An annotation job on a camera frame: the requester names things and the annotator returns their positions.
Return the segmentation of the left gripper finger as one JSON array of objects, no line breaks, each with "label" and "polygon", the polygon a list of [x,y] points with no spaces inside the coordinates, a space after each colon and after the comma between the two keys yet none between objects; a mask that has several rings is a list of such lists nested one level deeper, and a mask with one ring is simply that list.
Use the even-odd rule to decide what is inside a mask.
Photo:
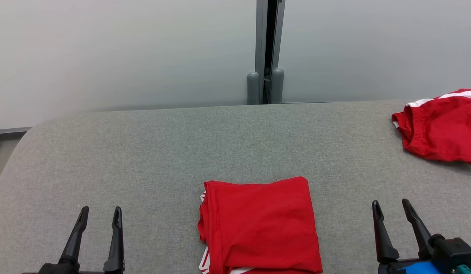
[{"label": "left gripper finger", "polygon": [[60,256],[60,263],[78,264],[78,257],[81,248],[82,235],[88,222],[89,207],[84,206],[72,229],[70,237],[65,245],[63,253]]},{"label": "left gripper finger", "polygon": [[112,238],[108,259],[104,263],[105,273],[123,273],[125,271],[124,231],[121,207],[116,207],[112,220]]}]

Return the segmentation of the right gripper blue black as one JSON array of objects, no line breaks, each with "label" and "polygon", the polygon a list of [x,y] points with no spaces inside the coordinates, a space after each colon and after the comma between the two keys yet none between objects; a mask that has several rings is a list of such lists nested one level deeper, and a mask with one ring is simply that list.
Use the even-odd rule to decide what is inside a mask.
[{"label": "right gripper blue black", "polygon": [[398,260],[399,252],[393,247],[384,224],[384,214],[378,201],[372,202],[376,256],[379,274],[453,274],[454,259],[430,259],[433,248],[429,245],[430,232],[416,213],[410,201],[402,199],[408,222],[412,225],[418,244],[418,258]]}]

